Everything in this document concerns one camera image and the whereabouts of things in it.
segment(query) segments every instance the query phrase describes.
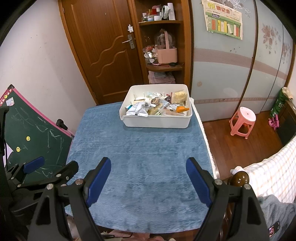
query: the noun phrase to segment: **brown wooden knob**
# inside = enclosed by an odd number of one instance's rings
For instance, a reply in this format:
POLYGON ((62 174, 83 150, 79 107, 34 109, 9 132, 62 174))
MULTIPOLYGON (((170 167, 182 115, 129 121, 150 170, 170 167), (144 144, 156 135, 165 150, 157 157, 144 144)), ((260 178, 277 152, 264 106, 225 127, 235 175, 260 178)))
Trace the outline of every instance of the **brown wooden knob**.
POLYGON ((250 182, 249 175, 244 171, 240 171, 234 174, 229 184, 236 187, 242 187, 244 184, 249 182, 250 182))

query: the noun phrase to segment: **door lock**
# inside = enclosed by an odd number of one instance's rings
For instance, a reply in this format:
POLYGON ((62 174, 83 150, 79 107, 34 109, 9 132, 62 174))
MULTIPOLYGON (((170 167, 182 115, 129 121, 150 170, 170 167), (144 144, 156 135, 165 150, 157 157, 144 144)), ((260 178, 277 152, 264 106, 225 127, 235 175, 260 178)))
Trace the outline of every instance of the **door lock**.
POLYGON ((133 43, 133 37, 132 37, 131 34, 128 35, 128 40, 123 41, 122 44, 127 43, 127 42, 130 43, 131 49, 134 49, 134 48, 135 48, 135 45, 134 45, 134 43, 133 43))

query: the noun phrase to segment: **screw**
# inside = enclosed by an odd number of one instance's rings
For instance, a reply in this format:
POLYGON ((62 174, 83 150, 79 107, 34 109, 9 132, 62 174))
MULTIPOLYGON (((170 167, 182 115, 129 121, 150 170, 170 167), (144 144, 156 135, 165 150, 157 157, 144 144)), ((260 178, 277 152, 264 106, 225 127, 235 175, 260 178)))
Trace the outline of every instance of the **screw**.
POLYGON ((81 185, 83 183, 83 179, 79 178, 75 181, 76 185, 81 185))
POLYGON ((250 190, 250 189, 251 189, 251 185, 246 183, 246 184, 244 185, 244 188, 247 189, 247 190, 250 190))
POLYGON ((47 188, 48 190, 53 189, 53 187, 54 187, 54 185, 53 185, 52 183, 47 184, 47 186, 46 186, 46 188, 47 188))
POLYGON ((222 185, 223 181, 221 179, 215 179, 217 185, 222 185))

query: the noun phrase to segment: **pink plastic stool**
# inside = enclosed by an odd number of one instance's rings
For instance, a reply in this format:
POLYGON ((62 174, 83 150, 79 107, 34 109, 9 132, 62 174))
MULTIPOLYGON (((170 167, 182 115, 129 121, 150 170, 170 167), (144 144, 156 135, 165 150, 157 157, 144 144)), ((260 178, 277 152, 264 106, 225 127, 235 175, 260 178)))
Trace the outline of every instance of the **pink plastic stool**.
POLYGON ((237 110, 237 112, 234 114, 234 116, 231 118, 231 120, 229 121, 230 127, 231 127, 230 134, 232 136, 237 134, 241 137, 245 137, 245 139, 248 139, 248 136, 250 135, 251 130, 253 129, 253 126, 255 124, 255 121, 256 121, 256 115, 252 110, 250 110, 246 107, 240 107, 237 110), (237 122, 233 126, 232 121, 235 119, 237 120, 237 122), (242 125, 245 125, 248 128, 247 134, 239 132, 239 128, 241 128, 242 125))

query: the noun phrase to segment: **sliding wardrobe door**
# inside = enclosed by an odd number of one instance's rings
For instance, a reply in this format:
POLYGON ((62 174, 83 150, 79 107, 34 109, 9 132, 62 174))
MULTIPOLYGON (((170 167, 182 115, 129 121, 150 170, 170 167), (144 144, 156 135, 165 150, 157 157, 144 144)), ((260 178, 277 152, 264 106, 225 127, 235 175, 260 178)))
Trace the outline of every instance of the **sliding wardrobe door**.
POLYGON ((287 80, 287 75, 290 69, 291 59, 292 59, 292 50, 293 50, 293 40, 284 27, 284 37, 283 37, 283 49, 281 53, 281 63, 279 65, 279 71, 277 73, 274 85, 271 89, 271 92, 262 108, 261 111, 271 110, 273 104, 276 101, 276 97, 284 87, 287 80))
POLYGON ((283 25, 260 0, 255 1, 258 11, 258 44, 250 81, 240 106, 258 114, 269 96, 280 66, 283 25))
POLYGON ((257 31, 253 0, 226 0, 223 3, 242 13, 242 40, 207 31, 201 1, 192 1, 194 67, 191 96, 202 121, 233 115, 254 53, 257 31))

